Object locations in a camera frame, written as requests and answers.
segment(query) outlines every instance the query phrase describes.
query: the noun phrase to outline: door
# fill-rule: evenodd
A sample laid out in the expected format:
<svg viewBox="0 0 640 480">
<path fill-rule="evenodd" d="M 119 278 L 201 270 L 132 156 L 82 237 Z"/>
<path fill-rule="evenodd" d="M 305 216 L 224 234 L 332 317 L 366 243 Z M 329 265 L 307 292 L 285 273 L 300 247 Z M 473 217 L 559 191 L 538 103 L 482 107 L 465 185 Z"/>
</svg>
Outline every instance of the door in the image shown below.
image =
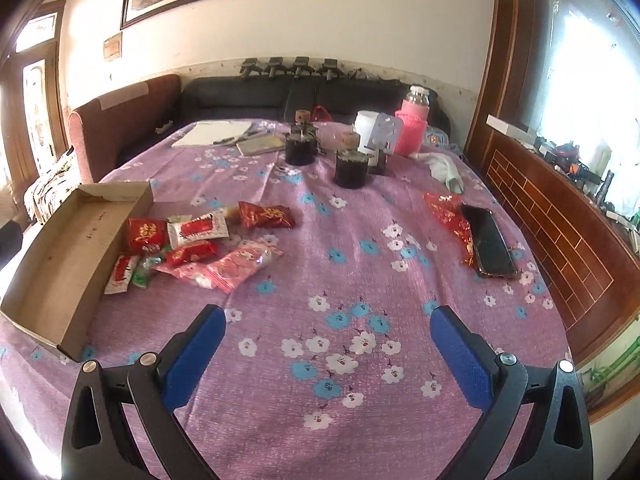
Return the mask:
<svg viewBox="0 0 640 480">
<path fill-rule="evenodd" d="M 0 72 L 0 127 L 15 199 L 68 149 L 58 91 L 64 1 L 46 4 L 24 27 Z"/>
</svg>

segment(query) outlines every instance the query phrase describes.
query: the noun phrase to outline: door glass panel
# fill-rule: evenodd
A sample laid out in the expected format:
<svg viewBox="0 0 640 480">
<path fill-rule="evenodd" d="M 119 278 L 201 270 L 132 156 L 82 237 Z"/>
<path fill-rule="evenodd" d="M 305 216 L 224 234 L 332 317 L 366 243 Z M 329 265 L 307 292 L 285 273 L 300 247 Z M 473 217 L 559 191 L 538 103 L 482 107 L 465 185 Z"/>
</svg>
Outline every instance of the door glass panel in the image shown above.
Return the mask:
<svg viewBox="0 0 640 480">
<path fill-rule="evenodd" d="M 27 119 L 31 151 L 40 175 L 46 173 L 56 161 L 47 108 L 44 65 L 44 59 L 41 59 L 22 70 L 24 115 Z"/>
<path fill-rule="evenodd" d="M 57 13 L 34 18 L 24 26 L 15 43 L 15 51 L 21 52 L 43 41 L 51 40 L 56 33 Z"/>
</svg>

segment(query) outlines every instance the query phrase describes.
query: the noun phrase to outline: sofa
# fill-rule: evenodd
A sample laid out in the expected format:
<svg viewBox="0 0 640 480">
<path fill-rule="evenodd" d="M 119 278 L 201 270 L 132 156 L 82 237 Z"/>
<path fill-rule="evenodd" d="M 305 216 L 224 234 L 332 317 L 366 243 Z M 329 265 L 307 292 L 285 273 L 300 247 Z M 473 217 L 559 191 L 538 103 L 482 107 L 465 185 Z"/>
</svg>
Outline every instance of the sofa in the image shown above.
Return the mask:
<svg viewBox="0 0 640 480">
<path fill-rule="evenodd" d="M 324 107 L 351 124 L 360 110 L 393 114 L 409 85 L 399 81 L 279 75 L 202 77 L 181 90 L 180 77 L 163 75 L 109 92 L 76 108 L 68 133 L 82 183 L 99 182 L 115 168 L 197 120 L 265 119 L 292 122 L 296 110 Z M 450 133 L 449 118 L 431 97 L 430 124 Z M 170 128 L 162 127 L 173 121 Z"/>
</svg>

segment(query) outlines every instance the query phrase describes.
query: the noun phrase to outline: black canister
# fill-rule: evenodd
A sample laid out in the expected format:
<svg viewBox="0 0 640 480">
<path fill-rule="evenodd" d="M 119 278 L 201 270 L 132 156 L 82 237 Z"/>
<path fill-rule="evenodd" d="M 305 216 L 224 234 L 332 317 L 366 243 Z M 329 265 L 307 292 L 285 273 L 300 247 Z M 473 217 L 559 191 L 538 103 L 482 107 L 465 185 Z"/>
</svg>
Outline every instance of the black canister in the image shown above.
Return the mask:
<svg viewBox="0 0 640 480">
<path fill-rule="evenodd" d="M 318 153 L 318 137 L 311 124 L 294 124 L 285 137 L 285 162 L 292 166 L 313 164 Z"/>
<path fill-rule="evenodd" d="M 342 150 L 335 156 L 334 182 L 346 189 L 360 189 L 367 181 L 369 157 L 358 150 Z"/>
</svg>

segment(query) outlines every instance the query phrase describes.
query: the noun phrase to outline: white wall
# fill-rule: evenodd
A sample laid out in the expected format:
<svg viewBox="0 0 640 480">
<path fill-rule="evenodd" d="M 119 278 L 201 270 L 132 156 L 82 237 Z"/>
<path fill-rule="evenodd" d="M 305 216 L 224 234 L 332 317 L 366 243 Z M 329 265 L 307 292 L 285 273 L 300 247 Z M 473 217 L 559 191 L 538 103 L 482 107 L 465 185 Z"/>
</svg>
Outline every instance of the white wall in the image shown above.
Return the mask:
<svg viewBox="0 0 640 480">
<path fill-rule="evenodd" d="M 67 0 L 63 105 L 178 67 L 302 55 L 428 76 L 475 105 L 494 8 L 494 0 L 201 0 L 126 28 L 123 57 L 107 63 L 102 42 L 119 31 L 122 1 Z M 452 119 L 466 137 L 474 106 L 463 108 Z"/>
</svg>

